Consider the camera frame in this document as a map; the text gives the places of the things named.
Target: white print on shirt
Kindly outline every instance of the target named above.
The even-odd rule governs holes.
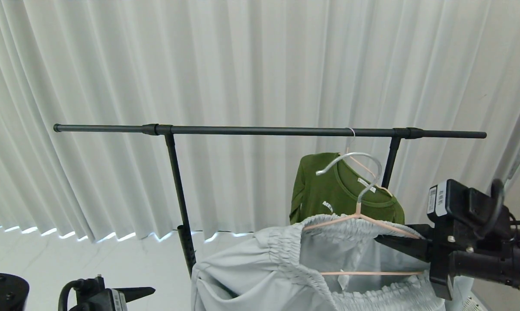
[[[332,213],[333,213],[333,206],[331,204],[327,203],[327,201],[323,201],[323,206],[327,207]]]

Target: white floor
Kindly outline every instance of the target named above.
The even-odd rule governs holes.
[[[203,242],[202,232],[193,235],[197,259],[228,248],[250,235],[235,238],[220,233]],[[144,240],[116,238],[92,244],[75,236],[61,239],[56,233],[0,229],[0,272],[15,274],[29,282],[27,311],[57,309],[58,296],[65,283],[102,274],[106,287],[151,286],[155,294],[128,303],[129,311],[190,309],[190,279],[177,232],[159,242],[155,236]],[[69,308],[75,304],[71,295]]]

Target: white curtain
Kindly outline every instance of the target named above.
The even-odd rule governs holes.
[[[520,2],[0,1],[3,228],[99,240],[181,223],[161,136],[55,123],[488,132],[402,141],[390,189],[415,223],[439,181],[487,188],[519,114]],[[389,142],[352,149],[384,163]],[[300,157],[346,139],[176,144],[191,230],[210,236],[287,224]]]

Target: green long-sleeve shirt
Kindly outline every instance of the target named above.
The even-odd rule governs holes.
[[[365,188],[359,181],[365,181],[363,177],[344,161],[339,161],[327,173],[316,176],[316,171],[325,168],[338,156],[338,153],[319,153],[300,159],[289,214],[291,224],[317,214],[355,213],[358,195]],[[367,191],[363,196],[362,214],[404,224],[404,210],[396,197],[378,188],[375,192]]]

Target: black metal rack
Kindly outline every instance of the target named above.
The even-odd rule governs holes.
[[[196,262],[195,248],[191,239],[191,228],[185,194],[181,183],[178,156],[175,151],[175,134],[218,134],[218,135],[271,135],[271,136],[368,136],[391,137],[390,151],[387,157],[387,165],[381,185],[388,187],[390,175],[396,160],[396,152],[400,146],[400,140],[413,140],[422,137],[443,138],[486,138],[485,132],[468,132],[459,130],[422,130],[420,128],[312,128],[312,127],[227,127],[227,126],[175,126],[162,124],[145,124],[141,126],[118,125],[63,125],[55,124],[55,132],[118,132],[118,133],[143,133],[148,135],[164,135],[171,163],[171,172],[174,177],[176,193],[181,212],[182,225],[178,226],[179,239],[183,248],[187,269],[191,269]]]

